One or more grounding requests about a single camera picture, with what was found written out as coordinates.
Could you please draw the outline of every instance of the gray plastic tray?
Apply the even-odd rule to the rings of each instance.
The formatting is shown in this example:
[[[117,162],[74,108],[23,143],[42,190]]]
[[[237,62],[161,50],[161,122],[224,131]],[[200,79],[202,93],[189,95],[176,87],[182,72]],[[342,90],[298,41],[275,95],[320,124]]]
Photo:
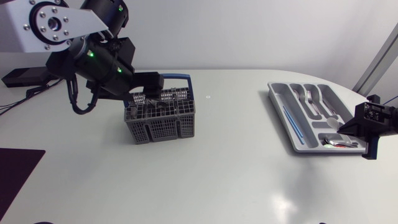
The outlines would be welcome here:
[[[330,86],[321,83],[268,83],[269,97],[275,106],[276,111],[282,123],[287,130],[293,148],[296,152],[366,152],[366,143],[358,138],[349,138],[358,143],[356,148],[333,147],[328,148],[324,145],[324,138],[343,142],[341,136],[329,127],[326,119],[333,117],[338,120],[340,125],[345,124],[353,118],[347,106],[340,97],[330,88]],[[305,92],[311,91],[313,104],[320,110],[320,114],[311,104],[305,100]],[[284,107],[290,113],[303,134],[304,144],[300,142],[294,128],[290,124],[288,117],[284,112]]]

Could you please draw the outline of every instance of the gray plastic basket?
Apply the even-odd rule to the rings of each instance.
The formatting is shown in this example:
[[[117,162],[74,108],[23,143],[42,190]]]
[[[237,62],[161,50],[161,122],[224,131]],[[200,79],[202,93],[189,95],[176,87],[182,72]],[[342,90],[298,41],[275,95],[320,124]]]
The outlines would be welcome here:
[[[188,81],[188,88],[162,90],[160,101],[146,100],[143,93],[132,93],[125,102],[124,121],[136,144],[189,138],[195,135],[195,100],[189,75],[163,74],[165,79]]]

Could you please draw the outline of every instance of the white table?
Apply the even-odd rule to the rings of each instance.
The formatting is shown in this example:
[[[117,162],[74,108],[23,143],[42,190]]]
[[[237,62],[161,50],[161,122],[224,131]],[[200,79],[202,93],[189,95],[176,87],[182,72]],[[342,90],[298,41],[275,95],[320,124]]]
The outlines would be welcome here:
[[[1,116],[1,147],[47,151],[2,223],[398,223],[398,136],[376,161],[297,154],[267,83],[327,83],[352,112],[362,96],[293,72],[159,72],[192,76],[194,138],[134,145],[120,101],[80,116],[65,83]],[[2,85],[0,104],[25,89]]]

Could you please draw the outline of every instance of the cable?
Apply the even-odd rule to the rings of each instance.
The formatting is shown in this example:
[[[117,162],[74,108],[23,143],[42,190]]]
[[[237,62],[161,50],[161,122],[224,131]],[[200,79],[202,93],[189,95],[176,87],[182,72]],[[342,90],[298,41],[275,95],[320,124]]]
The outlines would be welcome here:
[[[88,103],[88,107],[85,110],[82,110],[77,106],[78,85],[77,85],[76,75],[71,80],[67,81],[67,87],[68,87],[69,100],[70,103],[72,104],[72,109],[76,114],[79,115],[87,114],[88,112],[94,109],[95,104],[97,103],[98,97],[100,95],[101,86],[99,83],[96,83],[95,87],[93,88],[93,97],[91,99],[91,102]]]
[[[0,113],[0,116],[3,115],[3,114],[5,114],[5,113],[7,113],[9,110],[13,109],[14,107],[20,105],[21,103],[23,103],[23,102],[25,102],[25,101],[27,101],[27,100],[29,100],[29,99],[31,99],[31,98],[33,98],[33,97],[35,97],[35,96],[41,94],[41,93],[43,93],[44,91],[49,90],[49,89],[50,89],[51,87],[53,87],[53,86],[58,85],[62,80],[63,80],[63,79],[59,79],[59,80],[58,80],[57,82],[55,82],[54,84],[47,86],[47,88],[45,88],[45,89],[43,89],[43,90],[41,90],[41,91],[39,91],[39,92],[37,92],[37,93],[30,94],[29,97],[25,97],[24,99],[22,99],[22,100],[20,100],[20,101],[17,101],[17,102],[15,102],[15,103],[10,103],[9,105],[5,105],[6,107],[0,109],[0,110],[5,110],[5,111],[3,111],[3,112]]]
[[[393,101],[393,100],[396,99],[396,98],[398,98],[398,96],[396,96],[396,97],[394,97],[393,99],[391,99],[391,100],[385,102],[383,105],[386,105],[386,104],[390,103],[391,101]]]
[[[8,106],[11,106],[11,105],[16,104],[16,103],[18,103],[18,102],[10,103],[10,104],[8,104],[8,105],[3,105],[3,106],[0,106],[0,107],[8,107]]]

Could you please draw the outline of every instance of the spoon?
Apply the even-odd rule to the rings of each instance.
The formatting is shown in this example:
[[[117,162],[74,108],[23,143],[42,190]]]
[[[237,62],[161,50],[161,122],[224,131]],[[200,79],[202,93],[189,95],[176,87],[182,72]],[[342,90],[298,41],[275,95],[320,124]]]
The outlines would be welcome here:
[[[336,118],[328,118],[326,119],[326,122],[328,123],[328,125],[333,128],[335,131],[338,131],[340,124],[338,123],[338,121],[336,120]],[[353,142],[351,141],[351,139],[345,135],[345,134],[340,134],[341,138],[343,138],[344,142],[347,144],[353,144]]]
[[[358,147],[357,144],[347,144],[347,143],[344,143],[344,142],[334,142],[334,141],[332,141],[332,140],[330,140],[328,138],[325,138],[325,142],[327,144],[331,144],[332,146]]]

